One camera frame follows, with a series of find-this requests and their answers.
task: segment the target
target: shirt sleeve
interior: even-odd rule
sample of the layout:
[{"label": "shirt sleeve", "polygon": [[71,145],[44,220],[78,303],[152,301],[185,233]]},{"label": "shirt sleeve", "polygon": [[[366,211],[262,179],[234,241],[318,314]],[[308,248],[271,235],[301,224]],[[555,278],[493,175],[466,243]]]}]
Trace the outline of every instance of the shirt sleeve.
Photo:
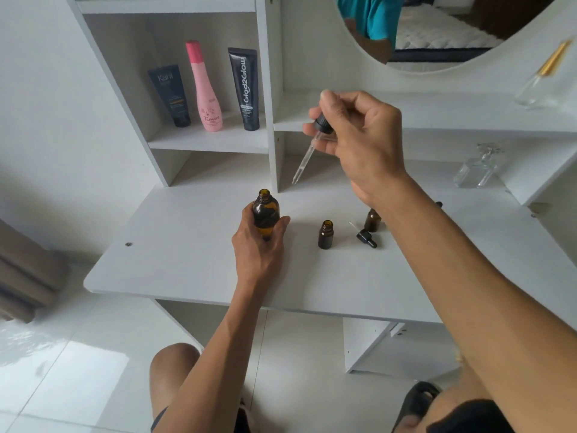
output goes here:
[{"label": "shirt sleeve", "polygon": [[368,37],[370,39],[387,38],[394,49],[402,7],[403,0],[371,0],[366,28]]}]

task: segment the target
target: white quilted mattress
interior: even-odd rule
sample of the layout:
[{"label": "white quilted mattress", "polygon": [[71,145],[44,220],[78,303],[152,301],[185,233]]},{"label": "white quilted mattress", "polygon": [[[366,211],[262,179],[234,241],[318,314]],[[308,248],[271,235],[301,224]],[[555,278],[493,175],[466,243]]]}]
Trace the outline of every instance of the white quilted mattress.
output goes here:
[{"label": "white quilted mattress", "polygon": [[430,6],[403,7],[396,50],[493,48],[502,40]]}]

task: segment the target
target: person's right hand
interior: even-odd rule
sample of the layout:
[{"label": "person's right hand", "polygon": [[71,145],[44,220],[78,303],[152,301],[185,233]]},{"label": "person's right hand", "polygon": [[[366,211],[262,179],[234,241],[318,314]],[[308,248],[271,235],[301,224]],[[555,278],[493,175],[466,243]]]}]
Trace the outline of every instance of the person's right hand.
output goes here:
[{"label": "person's right hand", "polygon": [[[323,113],[335,130],[337,141],[318,140],[315,149],[336,155],[351,180],[355,194],[374,207],[376,197],[397,178],[408,177],[403,160],[400,110],[366,92],[335,94],[324,90],[319,106],[309,117]],[[313,137],[313,123],[302,131]]]}]

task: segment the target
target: small amber bottle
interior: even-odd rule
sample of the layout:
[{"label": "small amber bottle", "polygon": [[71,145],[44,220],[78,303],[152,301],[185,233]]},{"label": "small amber bottle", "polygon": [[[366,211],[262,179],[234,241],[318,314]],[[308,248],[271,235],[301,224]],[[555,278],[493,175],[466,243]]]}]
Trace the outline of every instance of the small amber bottle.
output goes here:
[{"label": "small amber bottle", "polygon": [[280,219],[280,208],[278,201],[266,188],[258,192],[258,197],[253,203],[253,215],[258,232],[265,241],[269,241],[272,229]]},{"label": "small amber bottle", "polygon": [[321,249],[330,249],[332,246],[332,236],[335,232],[332,229],[332,222],[330,220],[325,220],[322,223],[321,230],[319,231],[319,247]]},{"label": "small amber bottle", "polygon": [[379,213],[377,213],[374,208],[371,208],[369,213],[366,215],[365,229],[368,232],[377,232],[380,223],[381,217],[379,216]]}]

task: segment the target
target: round mirror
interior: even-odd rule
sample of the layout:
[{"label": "round mirror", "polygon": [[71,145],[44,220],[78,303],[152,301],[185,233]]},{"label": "round mirror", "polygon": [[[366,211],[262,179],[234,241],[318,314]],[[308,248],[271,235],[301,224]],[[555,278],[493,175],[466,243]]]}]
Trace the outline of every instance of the round mirror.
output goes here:
[{"label": "round mirror", "polygon": [[553,0],[336,0],[370,56],[411,72],[443,70],[482,55]]}]

